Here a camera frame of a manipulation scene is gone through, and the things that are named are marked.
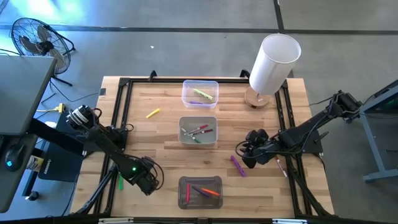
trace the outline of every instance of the orange marker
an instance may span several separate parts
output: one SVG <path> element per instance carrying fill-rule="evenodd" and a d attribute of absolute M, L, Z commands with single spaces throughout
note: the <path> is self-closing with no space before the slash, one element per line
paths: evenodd
<path fill-rule="evenodd" d="M 206 189 L 206 188 L 201 188 L 201 190 L 204 191 L 204 192 L 207 192 L 207 193 L 209 193 L 209 194 L 215 195 L 215 196 L 220 196 L 219 193 L 214 192 L 214 191 L 209 190 L 209 189 Z"/>

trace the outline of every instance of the gray plastic container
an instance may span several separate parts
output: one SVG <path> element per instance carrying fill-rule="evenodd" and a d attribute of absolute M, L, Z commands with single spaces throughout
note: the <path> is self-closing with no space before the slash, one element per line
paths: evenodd
<path fill-rule="evenodd" d="M 196 143 L 190 136 L 184 135 L 181 127 L 186 131 L 191 131 L 197 127 L 208 124 L 203 130 L 212 129 L 212 132 L 194 135 L 197 140 L 201 143 Z M 217 130 L 217 118 L 213 116 L 184 116 L 180 118 L 178 122 L 178 140 L 186 146 L 210 146 L 217 142 L 218 130 Z"/>
<path fill-rule="evenodd" d="M 190 200 L 187 203 L 187 184 L 190 184 Z M 218 192 L 220 196 L 204 197 L 192 186 Z M 181 209 L 211 209 L 223 206 L 223 182 L 221 177 L 181 177 L 178 181 L 178 206 Z"/>

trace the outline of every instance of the concrete floor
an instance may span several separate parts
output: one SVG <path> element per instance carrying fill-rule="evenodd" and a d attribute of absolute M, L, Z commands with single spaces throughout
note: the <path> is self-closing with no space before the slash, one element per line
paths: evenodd
<path fill-rule="evenodd" d="M 397 30 L 394 0 L 280 0 L 288 29 Z M 272 0 L 105 0 L 30 1 L 10 0 L 0 14 L 0 24 L 19 17 L 34 17 L 49 24 L 110 27 L 277 27 Z M 70 68 L 60 75 L 74 84 L 58 84 L 76 99 L 98 92 L 105 75 L 204 75 L 238 76 L 251 70 L 262 39 L 267 34 L 173 33 L 173 32 L 61 32 L 74 41 L 77 51 Z M 8 30 L 0 30 L 0 48 L 15 50 Z M 398 37 L 395 35 L 292 35 L 302 46 L 294 76 L 302 77 L 310 102 L 337 90 L 358 100 L 394 81 L 398 75 Z M 49 96 L 48 89 L 44 97 Z M 74 108 L 95 106 L 97 97 L 69 103 L 60 94 L 47 101 Z M 315 114 L 325 105 L 311 107 Z M 42 121 L 57 121 L 47 114 Z M 326 176 L 337 215 L 345 218 L 396 222 L 398 179 L 365 184 L 362 175 L 377 170 L 362 124 L 347 125 L 337 119 L 323 131 Z M 21 183 L 25 183 L 25 174 Z M 73 184 L 38 180 L 34 186 L 45 198 L 25 201 L 20 185 L 10 210 L 0 220 L 60 215 Z"/>

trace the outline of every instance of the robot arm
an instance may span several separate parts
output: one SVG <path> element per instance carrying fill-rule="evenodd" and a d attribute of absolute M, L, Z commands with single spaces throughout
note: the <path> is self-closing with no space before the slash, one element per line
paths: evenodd
<path fill-rule="evenodd" d="M 116 164 L 123 179 L 131 185 L 137 184 L 146 195 L 160 189 L 154 165 L 158 166 L 161 172 L 163 172 L 162 168 L 149 157 L 139 158 L 124 154 L 120 143 L 123 141 L 121 133 L 126 130 L 112 126 L 104 127 L 99 122 L 99 116 L 91 108 L 83 105 L 74 111 L 69 111 L 67 123 L 73 129 L 83 133 L 86 142 L 93 142 L 105 152 Z"/>
<path fill-rule="evenodd" d="M 240 149 L 243 154 L 238 153 L 239 144 L 236 153 L 249 168 L 254 168 L 257 162 L 265 164 L 276 154 L 286 156 L 306 152 L 307 147 L 316 144 L 326 135 L 319 136 L 318 128 L 335 118 L 353 119 L 359 116 L 361 105 L 362 103 L 356 101 L 351 94 L 340 90 L 331 97 L 329 105 L 323 111 L 300 126 L 289 128 L 271 138 L 263 129 L 249 132 L 246 140 L 240 143 L 244 143 L 245 149 Z"/>

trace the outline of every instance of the wooden table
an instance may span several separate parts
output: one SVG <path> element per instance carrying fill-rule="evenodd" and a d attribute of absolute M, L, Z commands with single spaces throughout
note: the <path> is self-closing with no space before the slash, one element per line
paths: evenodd
<path fill-rule="evenodd" d="M 103 110 L 100 121 L 105 126 L 111 123 L 119 78 L 103 79 L 102 88 L 106 89 L 106 94 L 99 97 L 97 107 Z M 295 123 L 300 125 L 311 117 L 304 81 L 301 78 L 291 78 L 287 82 Z M 229 160 L 231 155 L 235 155 L 235 145 L 244 140 L 248 131 L 264 128 L 271 136 L 280 127 L 275 98 L 264 108 L 250 108 L 243 100 L 247 87 L 248 84 L 220 83 L 217 107 L 212 110 L 198 110 L 184 107 L 181 101 L 182 83 L 135 83 L 127 120 L 135 128 L 129 133 L 126 153 L 153 158 L 163 167 L 165 182 L 160 190 L 150 196 L 145 196 L 138 186 L 131 186 L 127 182 L 124 182 L 123 190 L 116 186 L 112 216 L 294 217 L 288 178 L 284 177 L 275 160 L 264 166 L 257 164 L 255 169 L 245 168 L 248 175 L 245 178 L 240 176 Z M 122 97 L 118 124 L 123 112 L 124 97 L 125 95 Z M 283 92 L 281 98 L 285 108 Z M 146 115 L 156 108 L 161 111 L 146 119 Z M 181 116 L 217 117 L 217 143 L 207 147 L 184 147 L 177 137 L 178 119 Z M 71 212 L 81 208 L 97 187 L 103 156 L 102 152 L 96 152 L 84 160 Z M 324 208 L 333 213 L 325 172 L 319 158 L 304 155 L 303 164 L 308 187 Z M 182 210 L 178 207 L 177 186 L 181 176 L 215 175 L 223 180 L 224 202 L 221 209 Z M 104 194 L 103 206 L 106 197 L 107 193 Z M 300 190 L 298 197 L 300 208 L 304 211 Z"/>

